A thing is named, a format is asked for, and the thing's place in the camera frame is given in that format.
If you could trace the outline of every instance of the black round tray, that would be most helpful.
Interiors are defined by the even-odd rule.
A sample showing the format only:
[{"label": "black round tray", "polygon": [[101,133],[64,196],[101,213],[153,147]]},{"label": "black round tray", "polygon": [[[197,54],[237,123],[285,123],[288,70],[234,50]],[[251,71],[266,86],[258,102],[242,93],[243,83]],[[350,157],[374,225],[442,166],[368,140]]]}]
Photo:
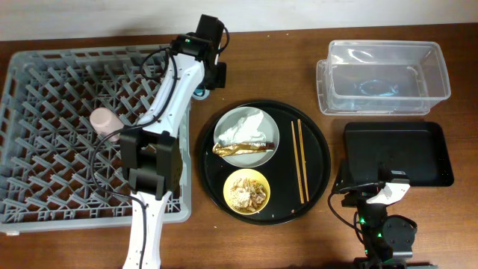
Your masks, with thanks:
[{"label": "black round tray", "polygon": [[[270,185],[270,200],[257,214],[241,215],[232,211],[223,197],[223,186],[227,177],[241,168],[233,166],[212,152],[213,135],[219,116],[209,126],[199,152],[199,169],[204,189],[214,203],[232,217],[247,223],[273,225],[285,223],[304,215],[322,196],[330,177],[330,153],[322,132],[315,123],[298,109],[275,101],[248,102],[240,106],[259,108],[267,112],[279,127],[279,146],[274,156],[265,164],[253,169],[262,173]],[[299,153],[297,119],[302,121],[302,136],[308,178],[309,202],[300,203],[299,185],[292,144],[291,121],[294,122]]]}]

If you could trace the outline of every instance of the black rectangular tray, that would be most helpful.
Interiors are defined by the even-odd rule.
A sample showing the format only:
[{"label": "black rectangular tray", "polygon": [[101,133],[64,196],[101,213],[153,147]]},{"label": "black rectangular tray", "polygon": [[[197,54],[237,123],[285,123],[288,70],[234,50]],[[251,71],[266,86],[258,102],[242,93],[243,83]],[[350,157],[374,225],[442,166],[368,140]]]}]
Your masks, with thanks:
[{"label": "black rectangular tray", "polygon": [[348,123],[344,139],[350,173],[357,184],[375,182],[380,162],[405,172],[411,186],[447,187],[454,182],[437,123]]}]

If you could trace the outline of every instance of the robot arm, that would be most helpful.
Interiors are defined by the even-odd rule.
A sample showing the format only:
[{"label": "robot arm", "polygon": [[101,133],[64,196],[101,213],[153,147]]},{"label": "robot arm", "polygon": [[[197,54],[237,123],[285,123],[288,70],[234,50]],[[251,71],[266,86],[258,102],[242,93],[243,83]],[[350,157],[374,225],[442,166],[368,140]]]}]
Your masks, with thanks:
[{"label": "robot arm", "polygon": [[[128,180],[132,196],[146,205],[144,217],[139,204],[133,204],[130,245],[123,268],[157,269],[161,266],[159,241],[165,207],[171,193],[179,186],[183,168],[179,124],[196,88],[224,87],[226,64],[217,62],[223,31],[221,21],[202,15],[195,33],[179,35],[171,42],[161,88],[138,124],[151,122],[164,109],[163,114],[157,122],[120,136],[123,177]],[[145,150],[147,146],[152,146],[154,152]],[[143,231],[144,220],[146,231]],[[146,246],[140,265],[144,232]]]},{"label": "robot arm", "polygon": [[388,216],[386,208],[400,201],[409,188],[409,179],[404,172],[390,170],[383,164],[379,164],[377,182],[358,185],[350,174],[348,163],[341,162],[331,196],[346,194],[342,206],[357,208],[351,227],[363,243],[367,258],[356,259],[356,268],[407,268],[406,259],[412,257],[417,224],[403,216]]}]

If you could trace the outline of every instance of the white wall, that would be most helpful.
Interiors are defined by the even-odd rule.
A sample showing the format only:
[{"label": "white wall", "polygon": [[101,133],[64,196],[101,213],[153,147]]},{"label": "white wall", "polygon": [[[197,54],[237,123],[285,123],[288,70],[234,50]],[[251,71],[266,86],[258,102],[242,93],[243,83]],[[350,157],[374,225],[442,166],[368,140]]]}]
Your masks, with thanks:
[{"label": "white wall", "polygon": [[0,0],[0,40],[478,22],[477,0]]}]

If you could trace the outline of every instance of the yellow bowl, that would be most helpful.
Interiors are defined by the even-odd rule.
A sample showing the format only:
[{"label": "yellow bowl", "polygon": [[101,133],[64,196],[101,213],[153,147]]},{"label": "yellow bowl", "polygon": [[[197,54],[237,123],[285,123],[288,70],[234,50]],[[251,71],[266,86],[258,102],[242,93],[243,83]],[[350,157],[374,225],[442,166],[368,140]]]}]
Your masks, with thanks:
[{"label": "yellow bowl", "polygon": [[[261,207],[259,207],[255,212],[237,210],[235,207],[233,207],[231,205],[231,191],[230,190],[231,190],[232,186],[234,185],[234,183],[236,182],[236,180],[238,180],[238,179],[254,179],[259,184],[264,186],[264,192],[266,194],[266,200],[263,201]],[[234,212],[237,212],[237,213],[243,214],[243,215],[255,214],[255,213],[260,212],[260,210],[262,210],[267,205],[267,203],[269,202],[270,186],[269,186],[269,182],[267,182],[267,179],[264,176],[262,176],[262,174],[259,173],[258,171],[253,170],[253,169],[240,169],[240,170],[237,170],[237,171],[233,172],[226,179],[226,182],[224,183],[223,195],[224,195],[224,200],[226,201],[227,205],[229,206],[229,208],[234,210]]]}]

